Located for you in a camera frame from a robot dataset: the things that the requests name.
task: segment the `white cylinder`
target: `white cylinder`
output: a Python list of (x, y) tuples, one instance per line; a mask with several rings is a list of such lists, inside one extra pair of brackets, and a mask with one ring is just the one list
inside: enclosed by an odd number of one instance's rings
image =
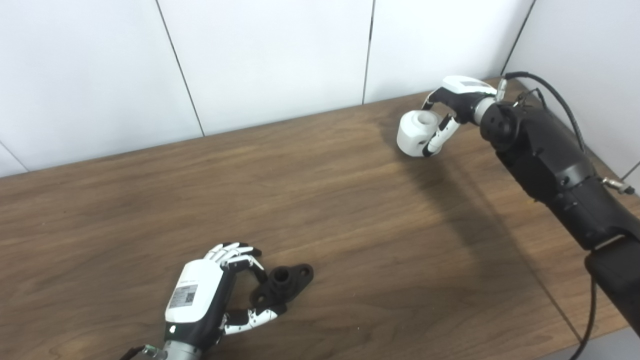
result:
[(442, 117), (433, 111), (413, 110), (400, 119), (396, 142), (409, 156), (424, 156), (422, 150), (438, 130)]

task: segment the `wire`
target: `wire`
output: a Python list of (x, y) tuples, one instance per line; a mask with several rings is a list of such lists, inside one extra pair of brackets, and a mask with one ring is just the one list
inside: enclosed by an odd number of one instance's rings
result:
[(576, 360), (582, 354), (582, 351), (587, 346), (589, 338), (591, 337), (591, 331), (593, 330), (593, 323), (596, 320), (596, 297), (598, 295), (598, 288), (596, 287), (596, 281), (591, 278), (591, 309), (589, 310), (589, 321), (587, 322), (587, 329), (584, 331), (584, 336), (580, 340), (580, 346), (575, 350), (569, 360)]
[(540, 99), (540, 103), (542, 104), (542, 108), (544, 110), (548, 110), (547, 108), (547, 102), (545, 101), (545, 97), (544, 95), (542, 95), (542, 92), (540, 91), (540, 88), (535, 88), (533, 90), (529, 90), (528, 92), (524, 93), (524, 94), (520, 94), (518, 96), (519, 101), (522, 103), (522, 106), (525, 106), (527, 104), (527, 99), (529, 98), (529, 96), (533, 93), (538, 94), (538, 98)]
[(504, 75), (505, 80), (515, 79), (515, 78), (533, 79), (539, 82), (540, 84), (542, 84), (545, 88), (547, 88), (547, 90), (549, 90), (549, 92), (560, 103), (566, 115), (569, 117), (569, 122), (571, 122), (571, 126), (573, 128), (573, 132), (575, 133), (575, 137), (578, 140), (578, 146), (580, 147), (580, 150), (586, 153), (584, 140), (582, 139), (582, 133), (580, 132), (580, 127), (578, 126), (578, 122), (575, 120), (575, 117), (573, 116), (573, 112), (569, 108), (569, 105), (567, 105), (566, 101), (564, 101), (564, 99), (562, 98), (562, 96), (560, 96), (558, 91), (556, 91), (555, 88), (551, 86), (551, 84), (547, 83), (543, 78), (534, 74), (530, 74), (526, 71), (508, 72), (507, 74)]
[(132, 347), (129, 349), (129, 351), (127, 351), (121, 358), (120, 360), (131, 360), (133, 359), (134, 356), (138, 355), (139, 352), (142, 351), (142, 349), (144, 349), (145, 347)]

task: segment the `hole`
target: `hole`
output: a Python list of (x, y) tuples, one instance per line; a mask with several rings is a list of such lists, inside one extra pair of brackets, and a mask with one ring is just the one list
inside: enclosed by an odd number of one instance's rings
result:
[(435, 124), (435, 117), (430, 112), (422, 112), (418, 114), (418, 122), (423, 125)]
[(273, 273), (273, 278), (277, 282), (285, 282), (289, 280), (289, 271), (285, 268), (276, 269), (275, 273)]

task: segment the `label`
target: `label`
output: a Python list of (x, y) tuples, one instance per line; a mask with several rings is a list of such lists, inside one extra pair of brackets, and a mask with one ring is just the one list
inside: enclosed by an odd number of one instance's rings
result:
[(176, 288), (169, 302), (169, 309), (174, 307), (191, 306), (196, 296), (198, 285), (187, 285)]

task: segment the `wooden table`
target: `wooden table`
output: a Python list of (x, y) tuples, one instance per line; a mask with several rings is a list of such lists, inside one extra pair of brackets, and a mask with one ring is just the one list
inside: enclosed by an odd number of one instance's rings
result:
[[(162, 345), (182, 266), (224, 241), (316, 278), (209, 359), (511, 360), (575, 344), (585, 253), (476, 127), (434, 158), (401, 154), (399, 119), (424, 96), (0, 179), (3, 359)], [(234, 303), (254, 287), (242, 276)], [(596, 333), (624, 327), (600, 295)]]

